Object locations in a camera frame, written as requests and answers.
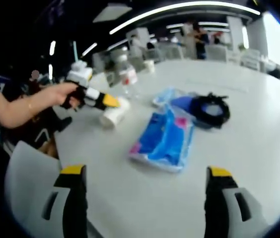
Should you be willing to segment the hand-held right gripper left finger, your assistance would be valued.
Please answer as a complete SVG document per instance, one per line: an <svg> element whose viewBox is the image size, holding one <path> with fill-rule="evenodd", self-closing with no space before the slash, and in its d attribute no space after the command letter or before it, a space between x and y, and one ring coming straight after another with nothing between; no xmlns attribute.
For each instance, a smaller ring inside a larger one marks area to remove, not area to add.
<svg viewBox="0 0 280 238"><path fill-rule="evenodd" d="M47 198L42 218L56 221L63 238L86 238L87 209L86 165L71 165L61 169Z"/></svg>

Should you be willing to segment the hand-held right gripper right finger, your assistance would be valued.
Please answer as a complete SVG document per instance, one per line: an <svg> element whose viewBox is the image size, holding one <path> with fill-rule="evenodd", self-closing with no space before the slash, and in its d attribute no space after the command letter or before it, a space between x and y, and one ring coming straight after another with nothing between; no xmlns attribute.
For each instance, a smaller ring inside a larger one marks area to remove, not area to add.
<svg viewBox="0 0 280 238"><path fill-rule="evenodd" d="M269 228L260 203L224 168L207 167L204 210L206 238L262 238Z"/></svg>

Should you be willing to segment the person's left hand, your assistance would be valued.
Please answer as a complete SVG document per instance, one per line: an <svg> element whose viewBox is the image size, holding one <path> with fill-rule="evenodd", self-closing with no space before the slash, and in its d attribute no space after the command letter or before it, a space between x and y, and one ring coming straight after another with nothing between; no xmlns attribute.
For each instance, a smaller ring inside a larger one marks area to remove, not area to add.
<svg viewBox="0 0 280 238"><path fill-rule="evenodd" d="M58 85L53 85L47 88L50 96L50 101L52 106L61 106L65 103L67 97L69 97L69 104L71 108L76 108L80 105L78 99L73 96L69 96L70 93L74 92L77 89L77 85L74 83L61 83Z"/></svg>

